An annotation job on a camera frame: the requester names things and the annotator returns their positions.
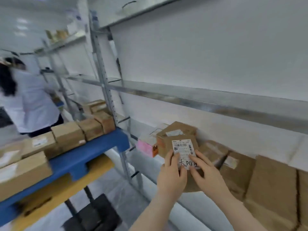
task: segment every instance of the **left hand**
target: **left hand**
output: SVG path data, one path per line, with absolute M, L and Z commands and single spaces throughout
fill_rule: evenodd
M 173 150 L 170 150 L 166 155 L 165 163 L 160 167 L 157 194 L 176 202 L 187 184 L 187 170 L 182 166 L 179 172 L 177 162 L 180 154 L 172 155 Z

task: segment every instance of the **forearm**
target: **forearm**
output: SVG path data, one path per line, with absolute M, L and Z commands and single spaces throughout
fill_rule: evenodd
M 261 223 L 232 195 L 214 201 L 225 214 L 235 231 L 266 231 Z
M 174 204 L 175 202 L 172 199 L 156 194 L 129 231 L 163 230 Z

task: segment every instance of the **right hand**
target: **right hand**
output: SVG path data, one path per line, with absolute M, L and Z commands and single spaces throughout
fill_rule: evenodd
M 198 150 L 195 151 L 198 157 L 189 155 L 190 159 L 197 163 L 204 172 L 204 177 L 198 173 L 194 167 L 190 167 L 190 173 L 195 179 L 200 189 L 210 197 L 214 202 L 226 197 L 233 197 L 230 193 L 224 179 L 219 170 L 215 168 L 213 163 Z

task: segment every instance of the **finger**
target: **finger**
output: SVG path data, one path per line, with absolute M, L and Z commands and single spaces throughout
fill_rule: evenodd
M 171 159 L 171 165 L 177 167 L 177 162 L 179 161 L 180 154 L 176 153 Z
M 207 165 L 202 159 L 200 159 L 200 158 L 198 158 L 196 156 L 189 155 L 189 158 L 193 162 L 197 163 L 197 165 L 203 170 L 203 172 L 206 172 L 210 168 L 209 165 Z
M 202 186 L 202 182 L 203 182 L 203 177 L 201 177 L 201 175 L 198 173 L 198 171 L 194 168 L 194 167 L 190 167 L 190 173 L 192 175 L 192 177 L 194 178 L 194 180 L 196 181 L 197 185 L 199 187 Z
M 203 155 L 199 150 L 195 151 L 196 155 L 202 159 L 207 165 L 214 167 L 214 164 L 205 156 Z
M 170 151 L 168 151 L 165 157 L 165 166 L 170 166 L 172 154 L 173 154 L 173 150 L 171 149 Z
M 180 178 L 182 180 L 187 180 L 187 170 L 184 166 L 181 166 L 181 170 L 180 170 Z

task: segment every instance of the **white shirt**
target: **white shirt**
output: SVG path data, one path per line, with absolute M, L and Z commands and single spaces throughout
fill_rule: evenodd
M 43 79 L 24 70 L 11 68 L 17 83 L 15 96 L 4 96 L 0 103 L 20 133 L 30 133 L 55 124 L 60 111 L 48 93 L 54 90 Z

